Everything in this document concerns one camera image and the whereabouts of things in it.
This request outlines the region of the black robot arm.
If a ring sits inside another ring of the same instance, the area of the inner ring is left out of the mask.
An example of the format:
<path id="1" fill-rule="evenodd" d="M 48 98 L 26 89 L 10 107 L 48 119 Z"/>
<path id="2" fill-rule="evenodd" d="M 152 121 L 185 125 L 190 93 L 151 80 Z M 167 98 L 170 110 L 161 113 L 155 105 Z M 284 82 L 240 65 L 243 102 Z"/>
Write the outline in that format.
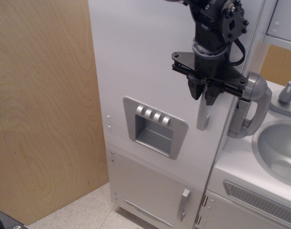
<path id="1" fill-rule="evenodd" d="M 206 105 L 227 92 L 243 95 L 248 80 L 236 66 L 246 57 L 239 37 L 249 22 L 239 0 L 183 0 L 195 22 L 193 52 L 173 52 L 172 69 L 186 75 L 192 98 L 205 95 Z"/>

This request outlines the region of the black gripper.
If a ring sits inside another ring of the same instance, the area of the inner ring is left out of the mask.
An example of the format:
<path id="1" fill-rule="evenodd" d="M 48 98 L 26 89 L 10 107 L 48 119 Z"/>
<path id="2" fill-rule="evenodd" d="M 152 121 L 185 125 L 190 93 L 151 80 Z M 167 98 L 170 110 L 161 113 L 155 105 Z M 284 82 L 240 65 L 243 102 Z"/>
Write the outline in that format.
<path id="1" fill-rule="evenodd" d="M 241 97 L 247 86 L 246 77 L 230 65 L 223 55 L 208 59 L 193 52 L 173 52 L 172 59 L 172 69 L 186 75 L 192 98 L 198 100 L 205 85 L 209 84 L 205 93 L 206 105 L 213 105 L 223 92 Z"/>

